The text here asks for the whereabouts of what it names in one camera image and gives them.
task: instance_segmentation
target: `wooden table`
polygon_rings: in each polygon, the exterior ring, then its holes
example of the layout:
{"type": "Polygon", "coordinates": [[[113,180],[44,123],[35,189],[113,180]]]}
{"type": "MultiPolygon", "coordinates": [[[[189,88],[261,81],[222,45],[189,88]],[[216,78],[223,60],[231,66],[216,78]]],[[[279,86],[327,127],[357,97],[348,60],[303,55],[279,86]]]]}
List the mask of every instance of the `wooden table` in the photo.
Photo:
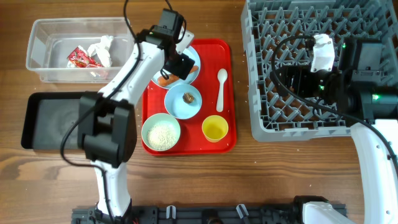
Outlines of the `wooden table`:
{"type": "MultiPolygon", "coordinates": [[[[0,223],[70,223],[71,209],[97,202],[95,174],[68,166],[58,151],[21,148],[27,99],[38,91],[99,90],[101,85],[42,83],[25,68],[27,42],[36,19],[121,16],[123,1],[16,2],[0,0],[0,223]]],[[[253,139],[240,23],[243,1],[171,2],[196,38],[223,39],[231,47],[238,142],[222,155],[153,157],[139,141],[128,162],[133,204],[260,205],[321,195],[347,204],[350,219],[363,222],[361,174],[351,138],[270,143],[253,139]]],[[[134,30],[156,24],[163,7],[161,0],[130,3],[127,11],[134,30]]],[[[84,161],[82,153],[69,157],[84,161]]]]}

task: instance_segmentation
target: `robotic arm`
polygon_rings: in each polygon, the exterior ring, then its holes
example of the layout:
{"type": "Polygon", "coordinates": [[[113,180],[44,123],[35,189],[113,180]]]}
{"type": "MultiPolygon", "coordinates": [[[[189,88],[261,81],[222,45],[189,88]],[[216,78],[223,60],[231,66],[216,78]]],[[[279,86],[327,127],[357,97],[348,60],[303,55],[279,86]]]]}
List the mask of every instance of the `robotic arm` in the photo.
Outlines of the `robotic arm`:
{"type": "MultiPolygon", "coordinates": [[[[271,80],[283,84],[277,85],[280,96],[287,96],[290,90],[302,98],[319,97],[329,105],[336,103],[338,111],[346,115],[358,152],[365,223],[398,223],[398,91],[382,82],[381,42],[345,39],[335,68],[333,41],[326,34],[304,38],[309,39],[306,48],[313,57],[311,65],[283,66],[271,74],[271,80]],[[392,151],[375,131],[358,120],[379,131],[392,151]]],[[[300,209],[302,223],[352,223],[326,201],[304,202],[300,209]]]]}
{"type": "Polygon", "coordinates": [[[134,105],[161,69],[183,80],[192,69],[194,61],[182,52],[192,43],[194,35],[182,28],[182,21],[180,14],[164,9],[159,25],[137,35],[130,58],[115,78],[97,95],[87,95],[80,100],[79,116],[82,116],[109,96],[136,63],[137,44],[140,44],[142,55],[137,68],[111,100],[103,102],[101,109],[89,115],[78,127],[79,147],[85,150],[91,164],[106,171],[103,178],[102,171],[95,168],[99,190],[95,216],[102,223],[111,223],[109,215],[114,217],[115,223],[132,223],[126,162],[137,141],[134,105]]]}

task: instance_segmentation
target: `yellow liquid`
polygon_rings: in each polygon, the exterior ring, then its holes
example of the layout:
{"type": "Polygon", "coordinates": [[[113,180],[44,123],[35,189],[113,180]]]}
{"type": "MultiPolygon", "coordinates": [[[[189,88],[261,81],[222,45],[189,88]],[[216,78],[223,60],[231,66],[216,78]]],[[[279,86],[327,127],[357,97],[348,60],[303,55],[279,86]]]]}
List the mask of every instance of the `yellow liquid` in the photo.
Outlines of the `yellow liquid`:
{"type": "Polygon", "coordinates": [[[225,132],[214,124],[209,124],[206,128],[206,136],[211,139],[220,139],[224,136],[225,132]]]}

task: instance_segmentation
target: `blue bowl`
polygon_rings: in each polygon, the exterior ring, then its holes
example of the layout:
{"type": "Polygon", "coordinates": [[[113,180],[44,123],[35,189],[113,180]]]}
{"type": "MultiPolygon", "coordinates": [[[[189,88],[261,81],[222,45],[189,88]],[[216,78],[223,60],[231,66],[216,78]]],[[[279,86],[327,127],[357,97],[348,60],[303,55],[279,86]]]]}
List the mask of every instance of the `blue bowl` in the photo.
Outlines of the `blue bowl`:
{"type": "Polygon", "coordinates": [[[176,145],[176,143],[180,139],[180,135],[181,135],[180,124],[178,123],[178,121],[175,118],[173,118],[171,115],[166,114],[166,113],[158,113],[158,114],[154,114],[154,115],[150,116],[145,121],[144,125],[142,125],[142,129],[141,129],[142,141],[145,143],[146,146],[148,146],[150,149],[155,150],[155,151],[166,151],[166,150],[171,149],[174,145],[176,145]],[[174,142],[170,148],[160,150],[160,149],[155,149],[154,147],[151,146],[151,144],[149,144],[148,132],[156,124],[167,124],[175,131],[175,133],[177,135],[177,141],[174,142]]]}
{"type": "Polygon", "coordinates": [[[167,112],[178,119],[189,119],[195,116],[201,108],[201,94],[193,86],[181,84],[172,87],[164,98],[164,106],[167,112]],[[190,93],[194,97],[192,103],[183,100],[184,93],[190,93]]]}

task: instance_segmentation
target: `black tray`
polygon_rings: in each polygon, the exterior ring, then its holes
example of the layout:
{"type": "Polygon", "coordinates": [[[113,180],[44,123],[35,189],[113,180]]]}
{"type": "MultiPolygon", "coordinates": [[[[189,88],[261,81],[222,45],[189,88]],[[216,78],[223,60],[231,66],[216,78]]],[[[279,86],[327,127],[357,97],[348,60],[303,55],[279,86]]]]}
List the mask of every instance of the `black tray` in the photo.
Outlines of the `black tray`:
{"type": "MultiPolygon", "coordinates": [[[[69,127],[78,119],[79,100],[96,92],[46,92],[29,97],[21,145],[24,149],[56,149],[69,127]]],[[[77,130],[72,132],[65,149],[78,149],[77,130]]]]}

